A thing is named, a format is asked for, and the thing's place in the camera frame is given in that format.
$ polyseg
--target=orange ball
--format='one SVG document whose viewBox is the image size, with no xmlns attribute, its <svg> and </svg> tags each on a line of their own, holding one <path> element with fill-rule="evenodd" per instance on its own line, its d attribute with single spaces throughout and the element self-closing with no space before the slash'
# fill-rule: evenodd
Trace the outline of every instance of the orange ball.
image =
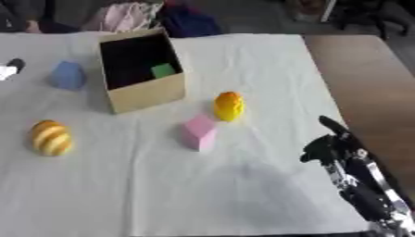
<svg viewBox="0 0 415 237">
<path fill-rule="evenodd" d="M 33 148 L 45 156 L 61 156 L 72 147 L 68 128 L 53 120 L 43 120 L 31 128 Z"/>
<path fill-rule="evenodd" d="M 244 113 L 244 99 L 239 93 L 227 92 L 215 99 L 215 115 L 222 120 L 232 121 Z"/>
</svg>

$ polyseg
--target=blue cube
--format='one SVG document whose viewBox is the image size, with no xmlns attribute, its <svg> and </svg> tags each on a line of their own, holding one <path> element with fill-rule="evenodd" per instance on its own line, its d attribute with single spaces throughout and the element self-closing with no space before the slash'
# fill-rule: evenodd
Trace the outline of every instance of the blue cube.
<svg viewBox="0 0 415 237">
<path fill-rule="evenodd" d="M 77 91 L 85 84 L 85 75 L 79 64 L 62 61 L 52 72 L 51 82 L 57 88 Z"/>
</svg>

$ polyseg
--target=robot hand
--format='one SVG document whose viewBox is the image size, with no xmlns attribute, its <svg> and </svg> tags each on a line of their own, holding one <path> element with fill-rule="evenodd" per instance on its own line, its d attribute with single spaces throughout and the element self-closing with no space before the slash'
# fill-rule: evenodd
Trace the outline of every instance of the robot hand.
<svg viewBox="0 0 415 237">
<path fill-rule="evenodd" d="M 320 123 L 334 135 L 311 142 L 300 160 L 319 160 L 340 195 L 383 234 L 415 236 L 413 204 L 382 162 L 344 126 L 327 117 Z"/>
</svg>

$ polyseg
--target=white object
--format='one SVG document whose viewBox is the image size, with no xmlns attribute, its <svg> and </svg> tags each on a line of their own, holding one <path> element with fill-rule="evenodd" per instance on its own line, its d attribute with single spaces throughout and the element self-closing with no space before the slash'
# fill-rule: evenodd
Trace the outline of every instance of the white object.
<svg viewBox="0 0 415 237">
<path fill-rule="evenodd" d="M 329 18 L 333 13 L 336 3 L 337 3 L 337 0 L 327 0 L 326 8 L 324 10 L 324 13 L 321 16 L 321 22 L 329 21 Z"/>
<path fill-rule="evenodd" d="M 5 81 L 8 77 L 18 73 L 18 68 L 14 66 L 0 66 L 0 81 Z"/>
<path fill-rule="evenodd" d="M 186 99 L 119 116 L 109 114 L 95 33 L 0 39 L 1 62 L 21 56 L 28 65 L 0 86 L 0 237 L 360 230 L 320 165 L 298 161 L 328 132 L 318 116 L 340 119 L 300 36 L 173 40 L 189 73 Z M 84 90 L 47 84 L 62 60 L 82 65 Z M 244 95 L 244 116 L 220 123 L 211 153 L 183 147 L 178 125 L 233 90 Z M 41 119 L 70 128 L 65 159 L 26 148 Z"/>
</svg>

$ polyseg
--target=chair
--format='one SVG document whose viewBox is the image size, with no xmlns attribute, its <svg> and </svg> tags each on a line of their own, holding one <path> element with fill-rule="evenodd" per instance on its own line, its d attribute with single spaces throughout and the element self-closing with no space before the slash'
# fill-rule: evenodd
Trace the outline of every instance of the chair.
<svg viewBox="0 0 415 237">
<path fill-rule="evenodd" d="M 392 22 L 402 27 L 400 34 L 407 36 L 409 24 L 398 17 L 384 13 L 387 0 L 351 0 L 346 3 L 346 8 L 338 23 L 341 30 L 345 30 L 348 24 L 374 24 L 380 31 L 380 37 L 387 39 L 385 22 Z"/>
</svg>

